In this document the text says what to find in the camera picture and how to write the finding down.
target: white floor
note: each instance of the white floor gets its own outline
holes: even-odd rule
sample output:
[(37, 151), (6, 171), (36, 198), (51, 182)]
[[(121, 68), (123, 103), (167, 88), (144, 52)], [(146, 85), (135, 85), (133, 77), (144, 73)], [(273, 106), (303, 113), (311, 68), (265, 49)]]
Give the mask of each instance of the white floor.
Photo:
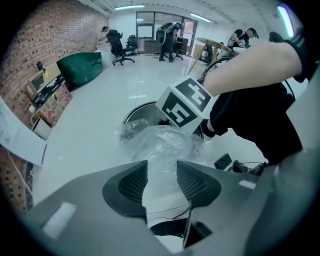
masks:
[[(144, 55), (134, 58), (135, 63), (108, 67), (71, 93), (73, 99), (52, 129), (43, 167), (33, 180), (34, 204), (76, 177), (122, 164), (114, 154), (117, 145), (112, 137), (116, 128), (134, 107), (156, 101), (171, 82), (184, 77), (193, 62), (188, 57), (174, 63)], [(199, 78), (204, 69), (203, 64), (197, 63), (191, 76)], [(232, 161), (265, 161), (254, 143), (236, 136), (233, 130), (215, 136), (207, 146), (214, 161), (225, 153), (229, 153)], [(157, 197), (154, 190), (147, 185), (146, 196), (143, 195), (151, 220), (167, 218), (163, 211), (176, 208), (169, 215), (178, 215), (188, 207), (180, 191)]]

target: brick wall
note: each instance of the brick wall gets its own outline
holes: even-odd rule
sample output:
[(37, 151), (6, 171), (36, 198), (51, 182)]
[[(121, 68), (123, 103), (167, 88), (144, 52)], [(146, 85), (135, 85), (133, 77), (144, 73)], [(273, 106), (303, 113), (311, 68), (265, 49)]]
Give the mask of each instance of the brick wall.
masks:
[[(46, 0), (21, 25), (0, 65), (0, 96), (26, 126), (31, 125), (32, 103), (25, 85), (38, 72), (36, 63), (47, 66), (69, 54), (95, 51), (101, 29), (108, 24), (107, 17), (77, 0)], [(13, 158), (25, 177), (27, 162)], [(0, 146), (0, 181), (14, 208), (24, 212), (25, 191), (19, 179)]]

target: green curved panel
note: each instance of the green curved panel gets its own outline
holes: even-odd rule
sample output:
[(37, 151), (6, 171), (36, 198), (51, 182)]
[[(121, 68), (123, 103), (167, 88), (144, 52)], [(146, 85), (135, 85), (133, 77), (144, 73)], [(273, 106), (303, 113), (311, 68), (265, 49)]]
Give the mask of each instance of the green curved panel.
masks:
[(89, 83), (102, 72), (100, 52), (78, 52), (63, 57), (56, 63), (71, 88)]

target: tube light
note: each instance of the tube light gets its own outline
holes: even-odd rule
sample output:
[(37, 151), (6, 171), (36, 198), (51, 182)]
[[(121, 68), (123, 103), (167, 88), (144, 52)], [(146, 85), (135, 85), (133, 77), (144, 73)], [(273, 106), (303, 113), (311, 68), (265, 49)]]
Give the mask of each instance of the tube light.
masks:
[(286, 31), (287, 31), (289, 37), (292, 38), (294, 36), (294, 28), (292, 26), (291, 19), (290, 19), (290, 16), (289, 16), (287, 9), (283, 6), (280, 6), (280, 5), (277, 7), (277, 9), (279, 10), (279, 12), (282, 16), (282, 19), (284, 21), (285, 28), (286, 28)]
[(121, 10), (127, 10), (127, 9), (133, 9), (133, 8), (143, 8), (145, 7), (144, 5), (129, 5), (129, 6), (123, 6), (123, 7), (117, 7), (114, 8), (116, 11), (121, 11)]
[(193, 13), (190, 13), (190, 15), (191, 15), (192, 17), (196, 17), (196, 18), (198, 18), (198, 19), (200, 19), (200, 20), (202, 20), (202, 21), (211, 22), (211, 20), (209, 20), (209, 19), (207, 19), (207, 18), (204, 18), (204, 17), (201, 17), (201, 16), (199, 16), (199, 15), (196, 15), (196, 14), (193, 14)]

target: ceiling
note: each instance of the ceiling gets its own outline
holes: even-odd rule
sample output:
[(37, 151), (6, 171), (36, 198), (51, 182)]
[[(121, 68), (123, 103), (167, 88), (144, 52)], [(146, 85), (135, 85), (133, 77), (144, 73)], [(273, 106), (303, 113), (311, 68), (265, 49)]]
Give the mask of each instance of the ceiling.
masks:
[(283, 21), (277, 12), (279, 0), (79, 0), (97, 6), (107, 16), (116, 7), (145, 5), (144, 11), (158, 11), (190, 17), (200, 15), (215, 24), (233, 24), (261, 28), (270, 32)]

